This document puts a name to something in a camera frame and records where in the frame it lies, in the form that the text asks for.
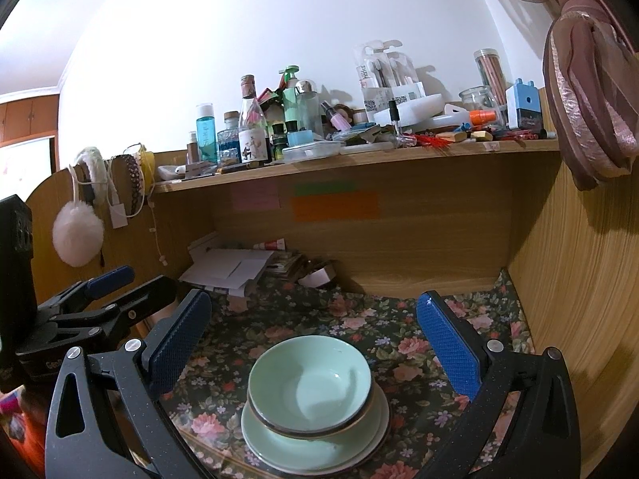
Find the stack of white papers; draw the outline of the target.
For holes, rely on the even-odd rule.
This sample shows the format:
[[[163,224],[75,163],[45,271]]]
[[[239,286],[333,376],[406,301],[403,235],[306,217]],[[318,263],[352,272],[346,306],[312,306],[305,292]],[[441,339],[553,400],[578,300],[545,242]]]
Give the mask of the stack of white papers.
[[[208,292],[234,297],[254,293],[275,255],[274,251],[224,249],[216,232],[193,241],[187,250],[193,264],[179,280]]]

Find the green sticky paper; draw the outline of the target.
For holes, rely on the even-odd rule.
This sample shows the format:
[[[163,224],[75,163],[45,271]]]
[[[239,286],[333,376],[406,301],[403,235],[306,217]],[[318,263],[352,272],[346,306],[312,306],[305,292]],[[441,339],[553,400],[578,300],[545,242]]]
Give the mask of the green sticky paper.
[[[322,180],[321,182],[304,182],[294,185],[296,197],[345,194],[356,191],[357,185],[353,180]]]

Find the wooden shelf board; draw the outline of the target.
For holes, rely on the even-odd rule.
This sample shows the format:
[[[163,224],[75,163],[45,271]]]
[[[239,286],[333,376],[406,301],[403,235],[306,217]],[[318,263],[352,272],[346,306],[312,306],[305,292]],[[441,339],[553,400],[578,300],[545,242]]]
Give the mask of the wooden shelf board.
[[[449,144],[446,147],[412,147],[393,150],[359,152],[358,154],[337,154],[318,160],[289,164],[272,164],[258,169],[240,170],[227,174],[198,177],[193,180],[169,180],[155,186],[154,194],[184,192],[198,188],[230,185],[250,180],[299,175],[303,173],[325,172],[333,169],[351,169],[356,166],[408,162],[429,159],[483,156],[484,154],[528,154],[529,152],[558,152],[557,140],[491,141],[480,143]]]

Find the orange sticky paper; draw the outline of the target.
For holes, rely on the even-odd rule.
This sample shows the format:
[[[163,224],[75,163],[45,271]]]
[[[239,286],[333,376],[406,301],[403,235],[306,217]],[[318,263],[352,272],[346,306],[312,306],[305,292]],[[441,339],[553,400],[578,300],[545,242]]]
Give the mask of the orange sticky paper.
[[[290,206],[298,223],[373,220],[379,216],[378,195],[363,190],[295,196]]]

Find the pink curtain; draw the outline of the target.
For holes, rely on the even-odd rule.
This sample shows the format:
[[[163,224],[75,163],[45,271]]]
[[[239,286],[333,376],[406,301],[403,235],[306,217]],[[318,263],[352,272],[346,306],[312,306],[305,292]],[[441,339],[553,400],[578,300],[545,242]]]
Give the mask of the pink curtain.
[[[575,186],[590,190],[630,174],[638,157],[638,52],[607,1],[556,1],[546,95],[563,161]]]

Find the pale green bowl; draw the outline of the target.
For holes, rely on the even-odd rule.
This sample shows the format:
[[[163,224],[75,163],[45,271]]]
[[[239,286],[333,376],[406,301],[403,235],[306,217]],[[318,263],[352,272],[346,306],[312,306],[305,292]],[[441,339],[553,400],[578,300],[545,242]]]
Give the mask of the pale green bowl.
[[[284,436],[336,433],[362,417],[373,377],[353,345],[325,335],[279,342],[252,366],[247,401],[265,426]]]

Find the pink sticky paper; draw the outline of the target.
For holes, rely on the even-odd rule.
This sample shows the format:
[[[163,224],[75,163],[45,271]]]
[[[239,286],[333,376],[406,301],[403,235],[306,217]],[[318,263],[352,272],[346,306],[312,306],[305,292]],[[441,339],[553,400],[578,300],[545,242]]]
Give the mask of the pink sticky paper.
[[[235,212],[272,211],[280,208],[280,192],[275,180],[250,180],[231,186]]]

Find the blue liquid bottle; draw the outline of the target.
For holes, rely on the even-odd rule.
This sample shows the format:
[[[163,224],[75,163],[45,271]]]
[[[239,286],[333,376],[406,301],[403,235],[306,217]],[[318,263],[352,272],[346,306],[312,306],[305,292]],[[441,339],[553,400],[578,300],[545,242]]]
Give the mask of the blue liquid bottle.
[[[216,140],[216,124],[211,103],[197,106],[196,136],[201,158],[213,164],[218,163],[218,141]]]

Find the blue pencil sharpener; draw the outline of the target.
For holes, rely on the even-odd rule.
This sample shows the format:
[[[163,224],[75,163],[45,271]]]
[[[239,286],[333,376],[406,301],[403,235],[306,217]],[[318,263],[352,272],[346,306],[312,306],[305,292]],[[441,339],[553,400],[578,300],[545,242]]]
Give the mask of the blue pencil sharpener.
[[[525,82],[518,78],[506,90],[508,127],[511,130],[524,130],[540,133],[543,128],[540,91],[533,81]]]

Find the green spray bottle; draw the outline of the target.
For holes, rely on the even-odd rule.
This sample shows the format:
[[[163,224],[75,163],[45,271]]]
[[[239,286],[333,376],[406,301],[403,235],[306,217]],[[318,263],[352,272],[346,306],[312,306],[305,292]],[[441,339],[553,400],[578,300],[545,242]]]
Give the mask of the green spray bottle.
[[[286,121],[297,120],[297,73],[298,65],[288,65],[280,71],[280,86],[278,92],[282,98],[284,119]]]

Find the white fluffy puff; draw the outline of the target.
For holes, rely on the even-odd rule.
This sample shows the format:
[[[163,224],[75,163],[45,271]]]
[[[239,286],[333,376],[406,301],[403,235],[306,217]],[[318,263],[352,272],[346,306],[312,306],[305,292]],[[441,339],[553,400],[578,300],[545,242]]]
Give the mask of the white fluffy puff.
[[[70,201],[58,212],[52,226],[52,242],[68,266],[87,265],[101,251],[103,240],[104,223],[88,203]]]

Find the clear illustrated glass bottle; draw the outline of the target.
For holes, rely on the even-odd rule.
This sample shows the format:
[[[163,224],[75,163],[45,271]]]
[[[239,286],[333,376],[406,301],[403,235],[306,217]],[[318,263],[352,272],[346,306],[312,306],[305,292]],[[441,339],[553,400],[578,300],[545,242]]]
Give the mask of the clear illustrated glass bottle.
[[[239,117],[238,140],[242,162],[266,163],[270,159],[266,119],[257,99],[254,76],[240,78],[242,111]]]

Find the floral black tablecloth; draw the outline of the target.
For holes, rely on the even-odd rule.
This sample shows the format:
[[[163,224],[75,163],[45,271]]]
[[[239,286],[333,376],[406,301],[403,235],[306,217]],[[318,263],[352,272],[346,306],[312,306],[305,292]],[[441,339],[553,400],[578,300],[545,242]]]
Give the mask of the floral black tablecloth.
[[[265,276],[246,299],[214,293],[211,300],[210,325],[161,403],[214,477],[282,477],[249,449],[240,414],[254,362],[294,336],[333,336],[356,347],[389,400],[385,442],[343,477],[415,477],[468,406],[417,325],[415,299],[307,289]]]

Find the red white tube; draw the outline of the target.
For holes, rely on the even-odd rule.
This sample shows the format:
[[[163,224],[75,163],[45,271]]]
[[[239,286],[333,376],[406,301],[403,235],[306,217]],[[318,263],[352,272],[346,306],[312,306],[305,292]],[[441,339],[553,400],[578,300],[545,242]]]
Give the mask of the red white tube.
[[[284,238],[278,238],[271,241],[264,241],[256,243],[253,247],[254,250],[261,251],[286,251],[286,241]]]

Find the small white open box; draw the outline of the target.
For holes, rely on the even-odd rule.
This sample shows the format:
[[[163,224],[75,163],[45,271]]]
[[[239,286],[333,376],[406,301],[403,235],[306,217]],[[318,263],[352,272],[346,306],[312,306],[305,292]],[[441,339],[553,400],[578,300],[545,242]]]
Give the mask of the small white open box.
[[[298,279],[298,284],[308,289],[326,288],[333,283],[336,276],[332,262],[320,262],[310,267],[306,274]]]

